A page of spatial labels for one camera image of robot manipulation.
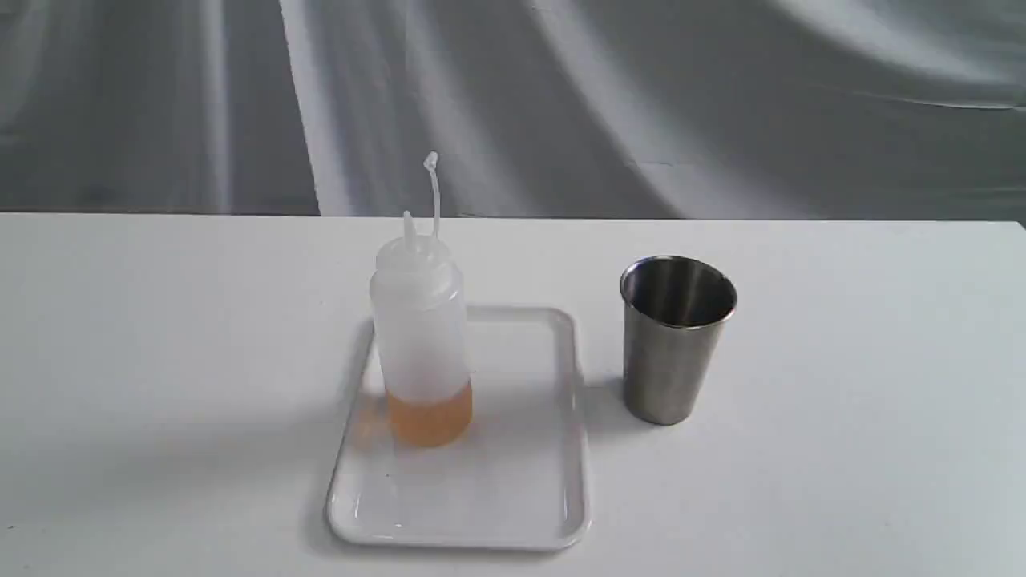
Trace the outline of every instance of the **squeeze bottle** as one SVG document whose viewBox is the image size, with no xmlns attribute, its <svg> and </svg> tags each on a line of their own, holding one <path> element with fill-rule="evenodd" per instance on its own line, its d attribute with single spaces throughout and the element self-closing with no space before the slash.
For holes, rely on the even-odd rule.
<svg viewBox="0 0 1026 577">
<path fill-rule="evenodd" d="M 463 273 L 438 239 L 437 162 L 435 152 L 424 161 L 434 193 L 434 231 L 417 234 L 409 211 L 403 213 L 402 237 L 381 247 L 370 277 L 392 432 L 420 447 L 456 439 L 473 413 Z"/>
</svg>

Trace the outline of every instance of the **cup rim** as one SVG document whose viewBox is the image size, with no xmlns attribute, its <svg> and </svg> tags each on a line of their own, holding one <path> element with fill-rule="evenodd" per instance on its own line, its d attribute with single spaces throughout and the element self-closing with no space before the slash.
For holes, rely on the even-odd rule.
<svg viewBox="0 0 1026 577">
<path fill-rule="evenodd" d="M 675 261 L 675 262 L 694 263 L 694 264 L 703 266 L 703 267 L 711 270 L 712 272 L 718 274 L 720 276 L 720 278 L 722 278 L 723 280 L 726 281 L 726 286 L 731 291 L 731 298 L 733 300 L 733 303 L 731 305 L 731 310 L 726 311 L 726 314 L 724 314 L 723 316 L 717 318 L 716 320 L 714 320 L 712 322 L 707 322 L 705 324 L 673 324 L 673 323 L 670 323 L 670 322 L 664 322 L 662 320 L 659 320 L 658 318 L 653 318 L 650 315 L 641 312 L 637 307 L 634 306 L 634 303 L 632 303 L 627 298 L 627 293 L 626 293 L 627 277 L 630 276 L 630 274 L 632 272 L 634 272 L 635 270 L 637 270 L 638 268 L 640 268 L 640 267 L 642 267 L 642 266 L 644 266 L 644 265 L 646 265 L 646 264 L 648 264 L 650 262 L 655 262 L 655 261 Z M 727 320 L 729 320 L 729 318 L 732 316 L 734 316 L 735 311 L 738 310 L 738 288 L 734 285 L 734 281 L 731 280 L 731 278 L 728 276 L 726 276 L 725 274 L 723 274 L 722 271 L 720 271 L 718 268 L 710 265 L 709 263 L 700 261 L 698 259 L 692 259 L 692 258 L 688 258 L 688 257 L 680 257 L 680 256 L 677 256 L 677 255 L 657 255 L 655 257 L 645 257 L 643 259 L 634 261 L 633 263 L 631 263 L 630 265 L 628 265 L 628 267 L 626 269 L 624 269 L 624 272 L 621 273 L 621 275 L 620 275 L 620 298 L 621 298 L 621 300 L 624 301 L 624 304 L 627 307 L 633 309 L 635 312 L 637 312 L 641 316 L 647 318 L 648 320 L 652 320 L 653 322 L 656 322 L 656 323 L 661 324 L 663 326 L 667 326 L 669 329 L 676 329 L 676 330 L 681 330 L 681 331 L 698 331 L 700 329 L 708 329 L 710 326 L 715 326 L 717 324 L 722 324 L 722 323 L 726 322 Z"/>
</svg>

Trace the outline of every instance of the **gray fabric backdrop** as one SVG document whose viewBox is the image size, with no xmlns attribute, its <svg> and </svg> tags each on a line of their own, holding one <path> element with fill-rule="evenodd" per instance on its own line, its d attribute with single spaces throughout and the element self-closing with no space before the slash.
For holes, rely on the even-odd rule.
<svg viewBox="0 0 1026 577">
<path fill-rule="evenodd" d="M 0 0 L 7 209 L 1026 221 L 1024 103 L 1021 0 Z"/>
</svg>

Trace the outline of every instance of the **stainless steel cup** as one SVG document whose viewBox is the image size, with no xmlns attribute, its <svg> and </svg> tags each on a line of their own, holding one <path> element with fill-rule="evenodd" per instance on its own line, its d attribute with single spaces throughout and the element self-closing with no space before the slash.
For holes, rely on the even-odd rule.
<svg viewBox="0 0 1026 577">
<path fill-rule="evenodd" d="M 738 292 L 713 267 L 650 257 L 620 277 L 624 298 L 624 402 L 659 425 L 687 418 Z"/>
</svg>

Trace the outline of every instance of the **orange liquid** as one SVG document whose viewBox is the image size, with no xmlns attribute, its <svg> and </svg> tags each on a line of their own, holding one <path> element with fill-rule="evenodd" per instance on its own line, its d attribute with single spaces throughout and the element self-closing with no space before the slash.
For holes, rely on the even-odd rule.
<svg viewBox="0 0 1026 577">
<path fill-rule="evenodd" d="M 440 447 L 456 440 L 470 424 L 473 408 L 470 381 L 451 398 L 432 405 L 416 405 L 388 395 L 392 432 L 418 447 Z"/>
</svg>

